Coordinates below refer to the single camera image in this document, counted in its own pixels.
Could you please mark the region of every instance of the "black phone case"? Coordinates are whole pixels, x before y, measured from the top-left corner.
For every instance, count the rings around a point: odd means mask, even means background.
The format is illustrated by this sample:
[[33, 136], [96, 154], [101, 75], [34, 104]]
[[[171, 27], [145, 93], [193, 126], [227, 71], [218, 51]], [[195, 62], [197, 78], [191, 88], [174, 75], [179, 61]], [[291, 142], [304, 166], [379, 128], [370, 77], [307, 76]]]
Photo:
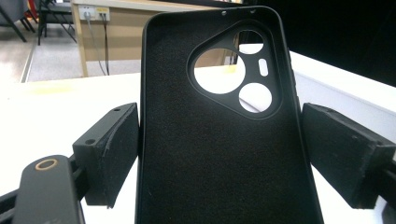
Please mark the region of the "black phone case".
[[[234, 47], [240, 31], [264, 42]], [[238, 52], [246, 76], [214, 94], [193, 75], [206, 50]], [[257, 60], [268, 76], [258, 75]], [[238, 92], [261, 83], [273, 102], [246, 111]], [[322, 223], [300, 127], [300, 107], [279, 16], [268, 7], [163, 13], [146, 25], [136, 223]]]

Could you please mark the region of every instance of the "gray floor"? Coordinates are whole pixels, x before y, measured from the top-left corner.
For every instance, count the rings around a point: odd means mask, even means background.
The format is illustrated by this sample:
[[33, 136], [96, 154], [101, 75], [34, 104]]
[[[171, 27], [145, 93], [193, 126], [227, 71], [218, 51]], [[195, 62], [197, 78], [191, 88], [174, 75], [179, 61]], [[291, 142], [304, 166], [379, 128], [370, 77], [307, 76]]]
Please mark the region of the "gray floor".
[[[0, 27], [0, 83], [18, 83], [66, 78], [79, 78], [82, 69], [78, 45], [58, 24], [52, 24], [48, 36], [41, 37], [37, 45], [36, 33], [24, 30], [16, 23], [27, 39], [23, 43], [12, 28]], [[102, 76], [98, 62], [87, 62], [90, 77]], [[140, 72], [140, 61], [110, 61], [110, 75]]]
[[0, 84], [21, 82], [29, 67], [36, 34], [26, 31], [18, 21], [15, 23], [27, 42], [24, 43], [11, 27], [0, 27]]

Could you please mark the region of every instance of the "wooden panel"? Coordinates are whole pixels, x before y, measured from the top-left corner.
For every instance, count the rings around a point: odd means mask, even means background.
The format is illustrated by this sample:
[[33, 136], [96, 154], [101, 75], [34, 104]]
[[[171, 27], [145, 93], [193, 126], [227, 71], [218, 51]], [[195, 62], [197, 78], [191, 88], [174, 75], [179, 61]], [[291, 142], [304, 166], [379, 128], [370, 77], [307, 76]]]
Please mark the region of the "wooden panel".
[[[107, 24], [109, 60], [137, 60], [141, 58], [142, 33], [146, 22], [155, 11], [142, 11], [127, 8], [110, 9], [110, 21]], [[105, 59], [105, 29], [101, 21], [92, 21], [92, 32], [99, 49], [100, 60]], [[85, 48], [86, 61], [97, 61], [96, 51], [89, 26], [81, 21], [82, 41]]]

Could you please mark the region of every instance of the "power outlet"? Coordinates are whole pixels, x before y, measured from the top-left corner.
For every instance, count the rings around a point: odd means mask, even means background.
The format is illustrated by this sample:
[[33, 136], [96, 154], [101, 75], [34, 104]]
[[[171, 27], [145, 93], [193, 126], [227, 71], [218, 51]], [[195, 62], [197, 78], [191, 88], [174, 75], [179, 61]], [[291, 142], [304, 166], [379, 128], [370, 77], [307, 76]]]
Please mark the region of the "power outlet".
[[96, 7], [96, 20], [102, 21], [106, 19], [106, 21], [110, 21], [110, 8], [109, 7]]
[[94, 6], [83, 6], [80, 5], [78, 6], [78, 12], [79, 12], [79, 19], [82, 21], [87, 20], [85, 18], [85, 13], [89, 13], [88, 15], [90, 16], [90, 20], [91, 21], [95, 21], [96, 20], [96, 7]]

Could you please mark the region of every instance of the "white desk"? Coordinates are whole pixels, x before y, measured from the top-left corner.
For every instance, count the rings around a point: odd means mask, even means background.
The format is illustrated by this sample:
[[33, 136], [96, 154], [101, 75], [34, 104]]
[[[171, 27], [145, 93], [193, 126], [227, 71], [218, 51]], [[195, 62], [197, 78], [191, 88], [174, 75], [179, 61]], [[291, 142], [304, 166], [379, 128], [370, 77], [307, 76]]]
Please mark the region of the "white desk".
[[[291, 54], [301, 103], [329, 106], [396, 142], [396, 88]], [[14, 84], [0, 87], [0, 195], [17, 189], [23, 168], [42, 157], [70, 156], [72, 144], [108, 110], [139, 102], [139, 74]], [[382, 223], [380, 200], [352, 210], [317, 173], [326, 224]], [[134, 223], [136, 165], [114, 209], [87, 207], [88, 224]]]

